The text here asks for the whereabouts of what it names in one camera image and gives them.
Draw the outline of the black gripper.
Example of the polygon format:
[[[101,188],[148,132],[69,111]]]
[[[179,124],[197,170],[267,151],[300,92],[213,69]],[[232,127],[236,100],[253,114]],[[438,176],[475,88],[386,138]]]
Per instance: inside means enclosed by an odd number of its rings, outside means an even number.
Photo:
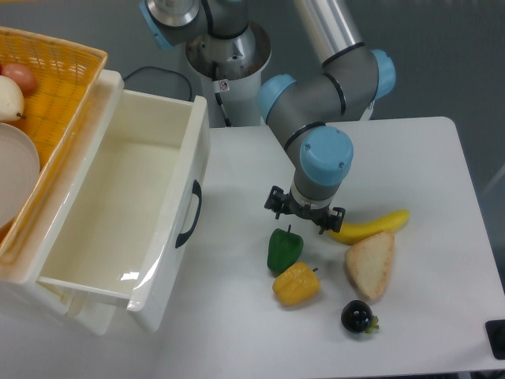
[[[330,203],[330,197],[314,200],[303,195],[297,188],[290,188],[288,194],[280,187],[272,186],[264,208],[272,211],[276,219],[281,215],[294,214],[303,220],[311,220],[319,226],[320,235],[325,231],[339,233],[346,210],[340,207],[329,209]]]

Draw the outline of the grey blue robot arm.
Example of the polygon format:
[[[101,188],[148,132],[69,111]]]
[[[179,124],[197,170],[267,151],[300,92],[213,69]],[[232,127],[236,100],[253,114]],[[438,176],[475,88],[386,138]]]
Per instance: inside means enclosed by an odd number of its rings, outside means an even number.
[[[294,165],[288,192],[273,187],[265,206],[294,214],[322,231],[339,231],[343,208],[331,202],[350,170],[354,147],[333,122],[359,115],[395,86],[391,58],[368,49],[343,1],[295,4],[321,64],[305,83],[290,75],[266,81],[256,94],[261,118]],[[140,12],[159,48],[185,45],[189,64],[213,85],[240,84],[259,73],[271,56],[269,38],[249,19],[245,1],[142,1]]]

